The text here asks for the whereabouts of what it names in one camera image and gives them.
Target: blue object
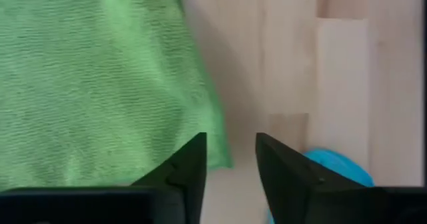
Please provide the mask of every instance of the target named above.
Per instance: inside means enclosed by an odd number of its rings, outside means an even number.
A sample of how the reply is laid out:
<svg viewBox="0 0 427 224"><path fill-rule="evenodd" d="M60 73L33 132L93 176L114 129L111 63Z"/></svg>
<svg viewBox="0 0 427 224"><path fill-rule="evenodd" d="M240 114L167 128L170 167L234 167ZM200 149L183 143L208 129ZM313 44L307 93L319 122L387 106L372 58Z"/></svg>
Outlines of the blue object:
<svg viewBox="0 0 427 224"><path fill-rule="evenodd" d="M335 151L317 148L308 151L304 155L310 160L315 161L316 163L319 163L320 165L327 167L328 169L333 170L361 185L367 187L374 186L374 180L365 170L363 170L363 168L355 164L349 158ZM268 223L274 224L271 213L268 216Z"/></svg>

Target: green microfiber towel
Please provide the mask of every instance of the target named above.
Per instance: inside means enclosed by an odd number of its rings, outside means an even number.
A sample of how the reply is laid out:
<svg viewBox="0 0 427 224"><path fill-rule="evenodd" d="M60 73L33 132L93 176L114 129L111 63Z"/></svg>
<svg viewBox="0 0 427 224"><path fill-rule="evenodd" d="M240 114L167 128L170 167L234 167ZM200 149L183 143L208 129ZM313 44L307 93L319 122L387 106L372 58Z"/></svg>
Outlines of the green microfiber towel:
<svg viewBox="0 0 427 224"><path fill-rule="evenodd" d="M180 0L0 0L0 189L130 183L196 133L230 166Z"/></svg>

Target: green cloth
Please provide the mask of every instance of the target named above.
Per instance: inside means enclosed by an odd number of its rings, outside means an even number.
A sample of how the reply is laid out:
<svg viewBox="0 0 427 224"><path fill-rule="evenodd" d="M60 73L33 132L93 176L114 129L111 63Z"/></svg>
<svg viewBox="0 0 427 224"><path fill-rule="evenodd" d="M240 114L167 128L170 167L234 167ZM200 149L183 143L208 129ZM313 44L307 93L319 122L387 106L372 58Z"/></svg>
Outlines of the green cloth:
<svg viewBox="0 0 427 224"><path fill-rule="evenodd" d="M231 160L180 0L0 0L0 189L130 183L196 133Z"/></svg>

